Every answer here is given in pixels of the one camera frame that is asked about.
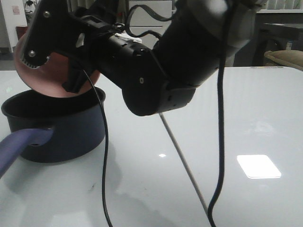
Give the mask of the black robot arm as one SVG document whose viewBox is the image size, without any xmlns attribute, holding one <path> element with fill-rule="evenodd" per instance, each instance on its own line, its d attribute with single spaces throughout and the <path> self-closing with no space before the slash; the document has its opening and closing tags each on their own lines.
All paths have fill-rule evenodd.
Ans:
<svg viewBox="0 0 303 227">
<path fill-rule="evenodd" d="M 52 97 L 87 92 L 104 75 L 138 116 L 182 108 L 196 89 L 252 38 L 262 0 L 178 0 L 153 48 L 135 42 L 119 2 L 97 0 L 69 11 L 64 0 L 38 3 L 16 46 L 16 69 L 33 90 Z"/>
</svg>

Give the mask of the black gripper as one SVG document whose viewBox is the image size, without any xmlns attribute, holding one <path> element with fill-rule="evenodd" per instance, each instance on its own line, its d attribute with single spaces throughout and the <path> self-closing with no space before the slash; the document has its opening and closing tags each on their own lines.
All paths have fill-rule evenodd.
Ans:
<svg viewBox="0 0 303 227">
<path fill-rule="evenodd" d="M 52 53 L 68 58 L 68 79 L 62 87 L 79 93 L 88 76 L 98 80 L 99 73 L 89 57 L 92 43 L 114 32 L 118 1 L 97 0 L 88 9 L 69 11 L 65 0 L 42 0 L 27 30 L 21 61 L 37 69 L 50 60 Z"/>
</svg>

